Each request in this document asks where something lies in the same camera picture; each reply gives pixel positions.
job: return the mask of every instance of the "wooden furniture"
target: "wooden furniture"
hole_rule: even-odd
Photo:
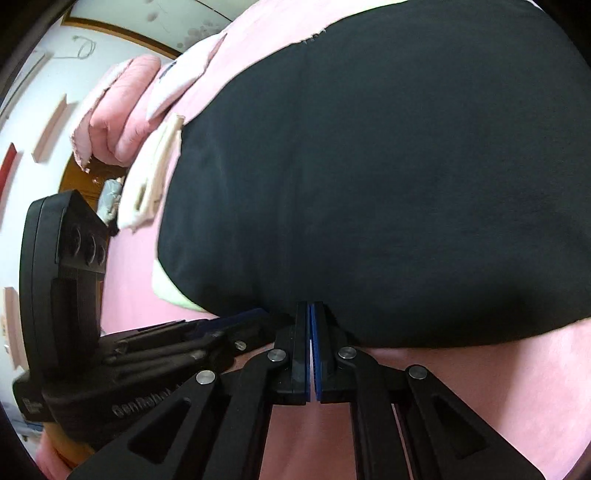
[[[90,159],[88,169],[88,173],[83,171],[75,162],[74,155],[72,155],[61,178],[59,191],[78,190],[93,210],[96,211],[105,180],[124,177],[127,169],[115,165],[106,165],[94,157]]]

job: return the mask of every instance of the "metal bolt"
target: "metal bolt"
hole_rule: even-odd
[[[197,383],[200,385],[209,385],[215,379],[216,374],[211,370],[201,370],[195,377],[195,380],[197,380]]]
[[[413,365],[408,369],[408,374],[416,380],[424,380],[427,378],[427,369],[422,365]]]
[[[271,362],[281,362],[285,360],[287,353],[285,350],[281,350],[280,348],[274,348],[273,350],[269,350],[267,354],[267,358],[271,360]]]
[[[236,340],[234,346],[236,347],[236,350],[240,350],[241,352],[246,350],[246,342],[243,342],[242,340]]]
[[[352,346],[344,346],[339,350],[339,357],[344,358],[345,360],[351,360],[356,356],[357,350],[355,350]]]

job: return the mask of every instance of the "black fabric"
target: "black fabric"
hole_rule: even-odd
[[[183,130],[158,256],[217,314],[321,300],[365,345],[591,315],[591,69],[523,0],[410,0],[234,78]]]

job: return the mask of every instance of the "wooden trim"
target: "wooden trim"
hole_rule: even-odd
[[[149,38],[140,33],[127,30],[126,28],[117,27],[116,25],[111,25],[109,23],[101,22],[98,20],[89,20],[88,18],[72,17],[70,16],[70,14],[72,13],[72,8],[73,7],[70,7],[64,15],[61,21],[62,25],[66,25],[68,27],[87,28],[88,30],[95,30],[101,33],[108,33],[109,35],[114,35],[115,37],[123,38],[125,40],[137,43],[138,45],[142,45],[143,47],[149,48],[150,50],[154,50],[156,53],[160,53],[161,55],[164,55],[169,59],[175,59],[181,54],[181,52],[169,47],[168,45],[164,45],[163,43],[160,43],[159,41],[156,41],[153,38]]]

